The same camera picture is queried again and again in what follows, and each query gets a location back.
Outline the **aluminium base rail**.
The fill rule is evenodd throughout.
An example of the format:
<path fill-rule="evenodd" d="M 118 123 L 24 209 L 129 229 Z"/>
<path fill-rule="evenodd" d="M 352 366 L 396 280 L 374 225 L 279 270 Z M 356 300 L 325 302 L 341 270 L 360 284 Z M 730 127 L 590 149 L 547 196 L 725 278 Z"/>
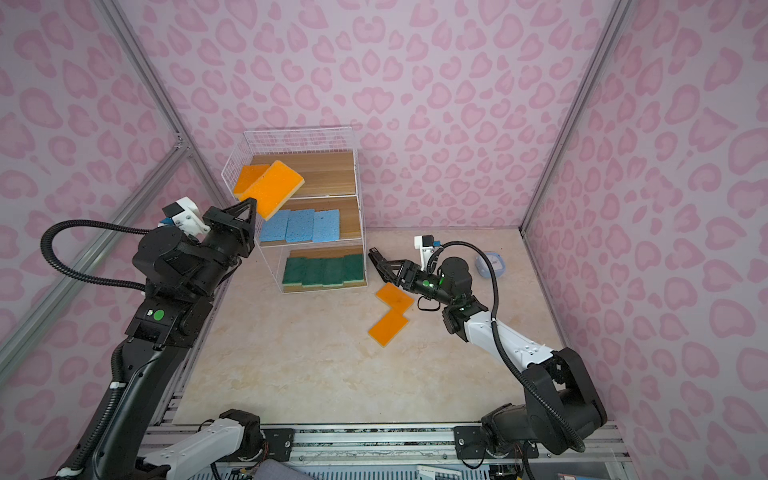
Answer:
<path fill-rule="evenodd" d="M 586 451 L 530 448 L 527 460 L 484 453 L 477 423 L 266 424 L 279 441 L 269 454 L 316 479 L 510 478 L 530 466 L 535 479 L 636 479 L 618 427 L 609 422 L 586 439 Z"/>

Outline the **blue sponge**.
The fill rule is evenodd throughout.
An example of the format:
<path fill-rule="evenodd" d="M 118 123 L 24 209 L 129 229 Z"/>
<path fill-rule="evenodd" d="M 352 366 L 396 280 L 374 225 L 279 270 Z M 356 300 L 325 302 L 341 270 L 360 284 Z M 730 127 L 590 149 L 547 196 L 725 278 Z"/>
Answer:
<path fill-rule="evenodd" d="M 335 242 L 340 239 L 341 214 L 338 209 L 315 211 L 313 220 L 313 243 Z"/>
<path fill-rule="evenodd" d="M 285 241 L 289 244 L 312 240 L 314 209 L 292 210 Z"/>
<path fill-rule="evenodd" d="M 260 242 L 279 242 L 286 239 L 290 210 L 279 210 L 261 228 Z"/>

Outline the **green sponge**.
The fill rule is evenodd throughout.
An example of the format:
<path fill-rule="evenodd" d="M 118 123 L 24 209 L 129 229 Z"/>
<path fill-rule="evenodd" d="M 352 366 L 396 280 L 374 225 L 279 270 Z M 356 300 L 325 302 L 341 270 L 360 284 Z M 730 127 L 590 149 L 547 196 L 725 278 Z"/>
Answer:
<path fill-rule="evenodd" d="M 366 280 L 365 274 L 365 258 L 362 253 L 350 254 L 343 257 L 343 284 L 351 285 L 364 283 Z"/>
<path fill-rule="evenodd" d="M 305 257 L 289 257 L 286 260 L 282 285 L 284 287 L 302 286 L 307 264 L 308 259 Z"/>
<path fill-rule="evenodd" d="M 335 257 L 325 261 L 323 286 L 326 288 L 341 288 L 346 278 L 346 258 Z"/>
<path fill-rule="evenodd" d="M 324 286 L 327 260 L 325 258 L 307 258 L 302 278 L 303 288 L 322 288 Z"/>

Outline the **orange sponge back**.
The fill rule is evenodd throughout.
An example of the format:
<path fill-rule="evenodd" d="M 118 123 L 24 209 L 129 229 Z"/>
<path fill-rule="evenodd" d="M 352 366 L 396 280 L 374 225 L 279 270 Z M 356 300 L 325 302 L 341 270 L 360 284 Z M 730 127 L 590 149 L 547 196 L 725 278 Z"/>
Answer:
<path fill-rule="evenodd" d="M 414 304 L 411 296 L 392 283 L 385 283 L 377 291 L 376 297 L 388 305 L 391 311 L 399 314 L 404 314 Z"/>

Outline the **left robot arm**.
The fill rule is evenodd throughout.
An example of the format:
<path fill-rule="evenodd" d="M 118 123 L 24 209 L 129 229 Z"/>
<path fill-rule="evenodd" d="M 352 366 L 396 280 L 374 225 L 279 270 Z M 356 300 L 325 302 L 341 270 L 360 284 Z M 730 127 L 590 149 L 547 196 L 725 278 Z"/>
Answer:
<path fill-rule="evenodd" d="M 258 203 L 246 199 L 200 214 L 183 198 L 164 207 L 154 229 L 76 219 L 48 228 L 40 240 L 44 260 L 75 280 L 143 293 L 110 357 L 111 379 L 96 412 L 57 479 L 186 479 L 232 454 L 259 453 L 258 419 L 227 413 L 170 448 L 139 453 L 155 411 L 178 367 L 213 310 L 216 291 L 255 247 Z M 142 283 L 102 278 L 65 265 L 53 243 L 64 230 L 90 227 L 140 236 L 132 263 Z"/>

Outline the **light blue round container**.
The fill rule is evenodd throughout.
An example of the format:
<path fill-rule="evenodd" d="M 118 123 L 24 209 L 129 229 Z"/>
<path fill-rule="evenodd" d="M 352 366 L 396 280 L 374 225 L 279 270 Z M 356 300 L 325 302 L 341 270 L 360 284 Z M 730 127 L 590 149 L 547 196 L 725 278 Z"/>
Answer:
<path fill-rule="evenodd" d="M 494 272 L 496 278 L 500 278 L 506 271 L 503 258 L 496 252 L 485 252 L 483 255 L 477 255 L 475 268 L 479 275 L 485 279 L 491 278 L 491 272 Z"/>

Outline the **orange sponge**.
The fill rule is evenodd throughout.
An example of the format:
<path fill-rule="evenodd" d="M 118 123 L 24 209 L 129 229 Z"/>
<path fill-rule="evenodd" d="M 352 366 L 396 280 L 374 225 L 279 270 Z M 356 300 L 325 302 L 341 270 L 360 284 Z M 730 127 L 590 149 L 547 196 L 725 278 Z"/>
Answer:
<path fill-rule="evenodd" d="M 241 171 L 233 188 L 233 194 L 241 197 L 270 167 L 269 164 L 246 165 Z"/>
<path fill-rule="evenodd" d="M 269 220 L 305 183 L 298 172 L 282 161 L 269 164 L 266 172 L 241 196 L 243 201 L 253 198 L 258 202 L 258 214 Z"/>
<path fill-rule="evenodd" d="M 368 335 L 381 347 L 386 347 L 408 323 L 402 313 L 389 311 L 368 330 Z"/>
<path fill-rule="evenodd" d="M 391 311 L 399 314 L 404 314 L 414 304 L 411 296 L 392 283 L 385 283 L 377 291 L 376 297 L 388 305 Z"/>

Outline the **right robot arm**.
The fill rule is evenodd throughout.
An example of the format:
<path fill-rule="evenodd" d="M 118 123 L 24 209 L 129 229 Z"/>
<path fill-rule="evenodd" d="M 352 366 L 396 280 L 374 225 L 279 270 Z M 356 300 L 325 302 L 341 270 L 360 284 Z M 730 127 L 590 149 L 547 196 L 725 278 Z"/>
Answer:
<path fill-rule="evenodd" d="M 549 453 L 583 453 L 586 440 L 607 422 L 607 413 L 581 356 L 571 348 L 554 350 L 524 336 L 499 319 L 498 278 L 490 276 L 492 303 L 473 292 L 469 264 L 441 256 L 446 245 L 430 235 L 415 239 L 421 261 L 388 260 L 372 248 L 368 257 L 388 286 L 441 305 L 446 330 L 499 360 L 522 386 L 524 402 L 505 404 L 482 417 L 476 428 L 455 434 L 462 460 L 488 457 L 523 459 L 536 446 Z"/>

